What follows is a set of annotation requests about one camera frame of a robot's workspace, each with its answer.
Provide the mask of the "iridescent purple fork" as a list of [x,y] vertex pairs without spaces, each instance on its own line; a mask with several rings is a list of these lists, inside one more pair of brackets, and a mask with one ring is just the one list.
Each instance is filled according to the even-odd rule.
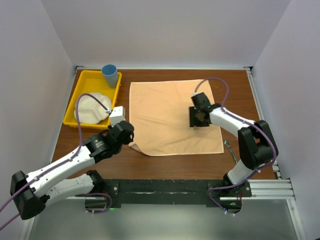
[[225,140],[225,141],[224,141],[224,145],[227,147],[228,151],[229,151],[230,154],[232,155],[233,160],[234,160],[235,163],[237,164],[237,163],[238,163],[238,160],[237,160],[237,158],[236,158],[235,153],[233,152],[233,150],[232,150],[232,148],[231,148],[231,145],[230,145],[229,141]]

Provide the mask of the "peach cloth napkin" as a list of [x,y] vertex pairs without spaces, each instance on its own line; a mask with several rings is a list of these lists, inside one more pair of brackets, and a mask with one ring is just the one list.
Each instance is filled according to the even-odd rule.
[[129,121],[134,140],[129,146],[152,157],[224,153],[219,126],[190,127],[191,97],[200,82],[131,83]]

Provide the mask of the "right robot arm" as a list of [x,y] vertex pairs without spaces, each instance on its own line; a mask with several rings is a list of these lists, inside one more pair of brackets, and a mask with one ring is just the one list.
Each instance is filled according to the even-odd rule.
[[205,93],[194,93],[191,97],[191,108],[195,123],[191,127],[219,126],[238,139],[240,160],[223,177],[222,186],[213,186],[208,189],[211,194],[222,191],[233,197],[241,186],[252,176],[258,173],[268,163],[273,163],[278,154],[278,148],[268,123],[264,120],[253,121],[240,117],[227,110],[220,104],[210,103]]

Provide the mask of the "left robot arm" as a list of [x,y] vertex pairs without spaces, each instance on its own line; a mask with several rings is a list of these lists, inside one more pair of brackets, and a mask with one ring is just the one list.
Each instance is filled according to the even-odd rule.
[[49,205],[65,198],[102,195],[105,183],[97,171],[89,170],[79,177],[69,177],[118,154],[122,146],[133,142],[133,139],[133,125],[121,121],[92,135],[79,148],[54,163],[34,172],[18,171],[13,174],[10,195],[18,210],[18,216],[22,220],[28,220],[40,214]]

